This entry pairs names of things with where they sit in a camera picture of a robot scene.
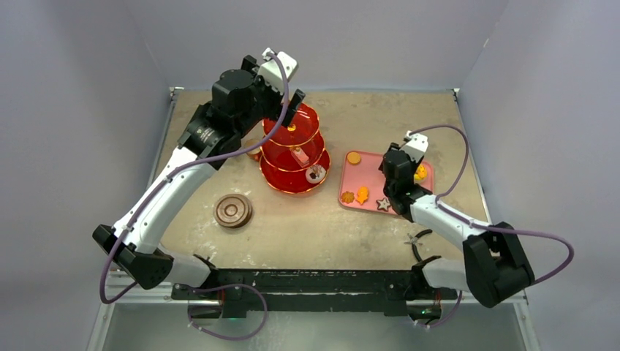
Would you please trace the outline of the pink cake slice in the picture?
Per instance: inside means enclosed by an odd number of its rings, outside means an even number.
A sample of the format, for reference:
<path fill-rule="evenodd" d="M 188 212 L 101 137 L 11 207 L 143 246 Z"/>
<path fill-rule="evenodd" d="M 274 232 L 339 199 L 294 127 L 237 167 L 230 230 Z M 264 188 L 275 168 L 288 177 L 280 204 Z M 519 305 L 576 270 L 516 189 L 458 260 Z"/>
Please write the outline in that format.
<path fill-rule="evenodd" d="M 290 149 L 292 158 L 300 167 L 307 167 L 310 164 L 310 158 L 307 153 L 299 146 Z"/>

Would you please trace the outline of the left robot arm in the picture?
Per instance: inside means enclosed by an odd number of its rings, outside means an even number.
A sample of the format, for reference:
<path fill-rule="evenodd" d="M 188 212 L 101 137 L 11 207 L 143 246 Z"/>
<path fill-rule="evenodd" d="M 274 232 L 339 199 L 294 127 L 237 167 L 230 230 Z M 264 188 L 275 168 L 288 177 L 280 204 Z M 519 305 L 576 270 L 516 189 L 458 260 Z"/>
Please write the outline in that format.
<path fill-rule="evenodd" d="M 93 239 L 107 254 L 102 277 L 116 264 L 149 290 L 162 282 L 188 285 L 201 299 L 214 296 L 218 279 L 205 258 L 167 251 L 162 236 L 187 200 L 225 161 L 245 154 L 242 139 L 262 120 L 277 127 L 290 124 L 305 94 L 290 92 L 298 62 L 266 49 L 258 63 L 252 56 L 241 68 L 223 72 L 211 99 L 199 105 L 177 146 L 138 202 L 113 225 L 99 225 Z"/>

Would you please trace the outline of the yellow frosted donut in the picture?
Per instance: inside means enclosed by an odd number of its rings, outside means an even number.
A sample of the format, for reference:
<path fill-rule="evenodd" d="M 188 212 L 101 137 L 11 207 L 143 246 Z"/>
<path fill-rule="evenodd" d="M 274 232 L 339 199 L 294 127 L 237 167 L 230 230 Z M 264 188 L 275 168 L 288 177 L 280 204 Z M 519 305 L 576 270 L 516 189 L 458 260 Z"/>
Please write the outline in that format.
<path fill-rule="evenodd" d="M 424 182 L 428 177 L 427 167 L 424 164 L 421 164 L 417 167 L 414 173 L 414 181 L 421 183 Z"/>

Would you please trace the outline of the pink serving tray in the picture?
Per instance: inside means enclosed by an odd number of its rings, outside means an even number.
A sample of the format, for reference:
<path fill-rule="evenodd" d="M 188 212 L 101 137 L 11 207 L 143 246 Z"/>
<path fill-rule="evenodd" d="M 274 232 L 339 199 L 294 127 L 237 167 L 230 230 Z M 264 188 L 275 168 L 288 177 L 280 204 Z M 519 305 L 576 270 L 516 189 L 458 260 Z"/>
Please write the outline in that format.
<path fill-rule="evenodd" d="M 419 165 L 424 164 L 427 167 L 428 177 L 424 182 L 415 182 L 415 187 L 412 192 L 407 194 L 385 194 L 383 192 L 385 177 L 379 171 L 383 154 L 365 151 L 356 152 L 358 152 L 362 157 L 359 165 L 349 164 L 345 157 L 339 188 L 339 202 L 341 205 L 361 211 L 402 216 L 409 221 L 412 221 L 415 219 L 417 207 L 420 206 L 425 208 L 434 204 L 436 196 L 433 194 L 432 189 L 433 173 L 432 169 L 428 166 L 428 163 L 424 161 L 419 162 Z M 350 204 L 343 204 L 340 201 L 340 195 L 342 192 L 353 192 L 356 196 L 357 190 L 361 186 L 367 186 L 369 189 L 368 200 L 363 205 L 359 205 L 356 201 Z M 376 201 L 381 200 L 384 197 L 388 198 L 391 203 L 391 207 L 388 212 L 377 210 Z"/>

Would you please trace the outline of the red three-tier cake stand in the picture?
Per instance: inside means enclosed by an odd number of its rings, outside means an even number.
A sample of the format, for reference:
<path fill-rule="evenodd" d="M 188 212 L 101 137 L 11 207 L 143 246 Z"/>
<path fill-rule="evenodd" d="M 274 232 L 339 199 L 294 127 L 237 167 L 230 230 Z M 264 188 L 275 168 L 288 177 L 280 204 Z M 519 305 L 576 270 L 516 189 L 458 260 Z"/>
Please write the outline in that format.
<path fill-rule="evenodd" d="M 260 171 L 268 185 L 280 192 L 309 192 L 329 173 L 331 159 L 320 131 L 320 118 L 304 103 L 290 125 L 279 127 L 260 149 Z"/>

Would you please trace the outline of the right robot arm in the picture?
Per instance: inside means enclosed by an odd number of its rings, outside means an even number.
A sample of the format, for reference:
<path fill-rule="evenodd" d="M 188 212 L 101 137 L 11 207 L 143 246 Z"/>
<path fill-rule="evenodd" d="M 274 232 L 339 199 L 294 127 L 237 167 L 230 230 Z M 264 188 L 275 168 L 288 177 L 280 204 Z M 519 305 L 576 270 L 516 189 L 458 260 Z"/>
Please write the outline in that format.
<path fill-rule="evenodd" d="M 398 215 L 441 235 L 463 257 L 432 257 L 416 264 L 410 279 L 413 293 L 427 298 L 438 288 L 460 290 L 491 308 L 533 285 L 534 272 L 509 224 L 467 219 L 414 182 L 423 156 L 409 146 L 391 143 L 379 166 L 385 177 L 384 195 Z"/>

